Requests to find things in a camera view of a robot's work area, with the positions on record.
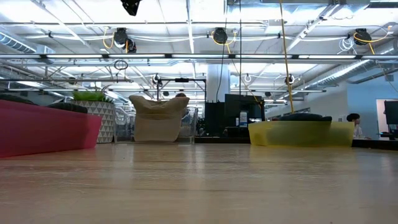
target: computer monitor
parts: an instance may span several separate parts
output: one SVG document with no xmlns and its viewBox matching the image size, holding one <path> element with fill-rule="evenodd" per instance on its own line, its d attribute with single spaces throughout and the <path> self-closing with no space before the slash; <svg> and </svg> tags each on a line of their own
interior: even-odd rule
<svg viewBox="0 0 398 224">
<path fill-rule="evenodd" d="M 398 101 L 384 102 L 387 124 L 398 124 Z"/>
<path fill-rule="evenodd" d="M 264 107 L 261 106 L 261 96 L 243 96 L 234 94 L 225 94 L 224 114 L 226 124 L 228 126 L 236 126 L 236 118 L 239 117 L 241 111 L 248 112 L 248 119 L 262 119 L 265 118 Z"/>
</svg>

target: hanging cable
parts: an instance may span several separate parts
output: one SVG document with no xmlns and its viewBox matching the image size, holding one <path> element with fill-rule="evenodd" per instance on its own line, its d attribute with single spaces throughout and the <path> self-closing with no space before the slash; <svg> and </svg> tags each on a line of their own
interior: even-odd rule
<svg viewBox="0 0 398 224">
<path fill-rule="evenodd" d="M 287 65 L 287 52 L 286 52 L 286 38 L 285 38 L 285 25 L 284 25 L 284 14 L 282 8 L 283 0 L 279 0 L 279 8 L 280 8 L 280 16 L 281 16 L 281 23 L 282 23 L 282 34 L 284 39 L 284 55 L 285 55 L 285 66 L 286 66 L 286 83 L 287 89 L 289 91 L 289 101 L 290 101 L 290 109 L 292 110 L 292 114 L 294 114 L 293 108 L 293 95 L 292 95 L 292 85 L 289 83 L 289 66 Z"/>
<path fill-rule="evenodd" d="M 224 28 L 224 30 L 226 30 L 226 25 L 227 25 L 227 16 L 225 15 L 225 28 Z M 216 93 L 216 103 L 218 103 L 218 92 L 220 90 L 221 79 L 223 77 L 224 51 L 225 51 L 225 44 L 223 44 L 223 56 L 221 58 L 221 74 L 220 74 L 220 81 L 218 82 L 218 88 L 217 88 L 217 93 Z"/>
<path fill-rule="evenodd" d="M 239 0 L 239 35 L 242 39 L 242 3 Z M 241 96 L 242 96 L 242 42 L 240 41 L 240 48 L 239 48 L 239 108 L 241 107 Z"/>
<path fill-rule="evenodd" d="M 372 54 L 375 54 L 371 43 L 369 43 L 369 48 L 371 49 Z"/>
<path fill-rule="evenodd" d="M 107 49 L 111 49 L 111 48 L 113 47 L 113 42 L 114 42 L 114 32 L 113 32 L 113 34 L 112 34 L 112 44 L 111 44 L 111 46 L 109 47 L 109 46 L 106 45 L 106 43 L 105 43 L 105 36 L 106 36 L 106 31 L 107 31 L 107 30 L 108 30 L 108 28 L 105 27 L 104 38 L 103 38 L 103 40 L 102 40 L 102 43 L 104 43 L 104 46 L 105 46 Z"/>
</svg>

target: white column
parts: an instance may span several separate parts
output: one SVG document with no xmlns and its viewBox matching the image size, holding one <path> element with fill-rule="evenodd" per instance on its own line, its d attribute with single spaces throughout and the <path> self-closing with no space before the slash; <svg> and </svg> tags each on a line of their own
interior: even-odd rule
<svg viewBox="0 0 398 224">
<path fill-rule="evenodd" d="M 225 101 L 225 94 L 229 94 L 229 87 L 231 85 L 230 76 L 228 64 L 209 64 L 207 66 L 207 102 L 216 103 L 217 99 L 220 102 Z M 220 78 L 221 85 L 218 90 L 218 97 L 216 97 Z"/>
</svg>

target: wooden table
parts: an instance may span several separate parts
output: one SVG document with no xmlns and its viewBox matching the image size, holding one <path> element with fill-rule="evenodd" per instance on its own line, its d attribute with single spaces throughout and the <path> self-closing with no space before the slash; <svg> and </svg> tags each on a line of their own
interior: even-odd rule
<svg viewBox="0 0 398 224">
<path fill-rule="evenodd" d="M 0 160 L 6 223 L 398 223 L 398 152 L 98 145 Z"/>
</svg>

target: red planter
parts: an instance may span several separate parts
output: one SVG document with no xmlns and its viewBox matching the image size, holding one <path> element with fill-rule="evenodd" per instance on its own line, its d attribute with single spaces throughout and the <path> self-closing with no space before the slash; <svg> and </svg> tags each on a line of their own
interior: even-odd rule
<svg viewBox="0 0 398 224">
<path fill-rule="evenodd" d="M 101 117 L 0 100 L 0 157 L 90 149 Z"/>
</svg>

